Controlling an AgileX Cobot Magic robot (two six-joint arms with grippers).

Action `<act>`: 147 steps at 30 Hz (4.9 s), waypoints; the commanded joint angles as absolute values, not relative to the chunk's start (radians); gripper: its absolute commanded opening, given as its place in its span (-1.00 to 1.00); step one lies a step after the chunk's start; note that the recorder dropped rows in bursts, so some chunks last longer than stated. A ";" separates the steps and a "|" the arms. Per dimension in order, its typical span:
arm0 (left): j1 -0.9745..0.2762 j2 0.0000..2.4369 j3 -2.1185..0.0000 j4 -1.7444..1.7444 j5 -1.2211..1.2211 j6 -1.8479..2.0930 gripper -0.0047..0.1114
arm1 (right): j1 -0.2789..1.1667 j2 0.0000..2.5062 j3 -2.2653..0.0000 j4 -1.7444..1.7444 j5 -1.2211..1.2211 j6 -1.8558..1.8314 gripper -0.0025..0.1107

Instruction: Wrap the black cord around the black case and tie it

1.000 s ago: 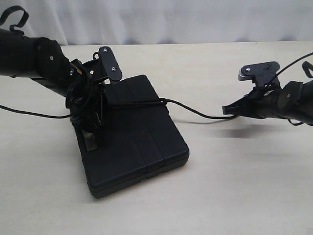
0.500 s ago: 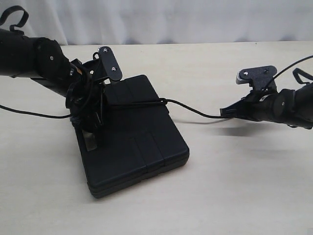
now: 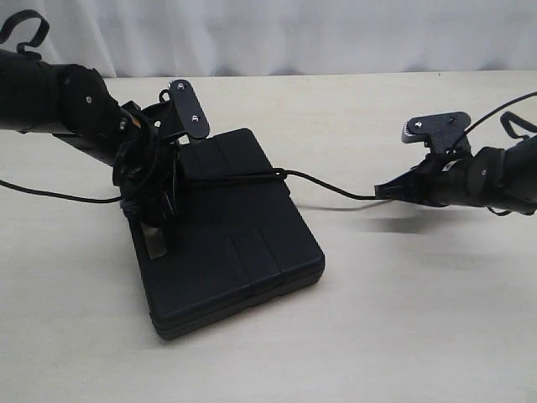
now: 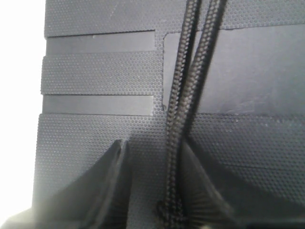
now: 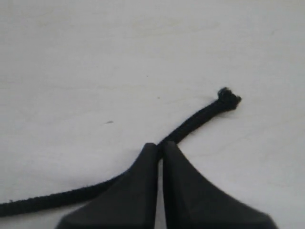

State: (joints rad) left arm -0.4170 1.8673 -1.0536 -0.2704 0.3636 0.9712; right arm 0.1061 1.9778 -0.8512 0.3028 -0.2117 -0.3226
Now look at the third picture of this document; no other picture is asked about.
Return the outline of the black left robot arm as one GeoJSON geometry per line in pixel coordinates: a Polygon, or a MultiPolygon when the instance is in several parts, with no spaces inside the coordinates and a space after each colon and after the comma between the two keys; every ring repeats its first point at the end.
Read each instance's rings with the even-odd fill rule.
{"type": "Polygon", "coordinates": [[[70,202],[119,203],[129,219],[163,228],[178,217],[178,140],[185,135],[170,90],[141,108],[111,96],[102,76],[82,65],[53,65],[36,55],[1,53],[1,127],[49,133],[112,168],[120,191],[90,198],[32,189],[2,181],[13,191],[70,202]]]}

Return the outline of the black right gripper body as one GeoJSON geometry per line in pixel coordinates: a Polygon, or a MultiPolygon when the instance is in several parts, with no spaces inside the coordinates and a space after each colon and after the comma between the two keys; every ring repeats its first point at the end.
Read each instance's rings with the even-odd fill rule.
{"type": "Polygon", "coordinates": [[[432,141],[426,140],[425,146],[430,150],[417,165],[396,178],[374,186],[377,200],[408,202],[427,207],[447,207],[447,204],[434,199],[431,192],[434,182],[443,173],[443,169],[451,162],[472,157],[471,145],[467,140],[457,145],[454,151],[434,150],[432,141]]]}

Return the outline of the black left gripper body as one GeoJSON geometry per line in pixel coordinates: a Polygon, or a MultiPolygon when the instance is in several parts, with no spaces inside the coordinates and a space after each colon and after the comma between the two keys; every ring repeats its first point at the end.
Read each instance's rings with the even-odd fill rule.
{"type": "Polygon", "coordinates": [[[178,216],[178,140],[186,134],[171,99],[140,109],[134,102],[128,113],[129,138],[119,145],[112,163],[112,183],[123,197],[120,207],[137,241],[150,237],[178,216]]]}

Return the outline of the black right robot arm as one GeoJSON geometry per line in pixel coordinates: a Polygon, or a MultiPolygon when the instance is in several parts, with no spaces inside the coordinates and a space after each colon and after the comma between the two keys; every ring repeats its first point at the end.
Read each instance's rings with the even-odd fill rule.
{"type": "Polygon", "coordinates": [[[404,174],[374,187],[375,196],[428,207],[485,207],[536,212],[536,137],[475,155],[426,155],[404,174]]]}

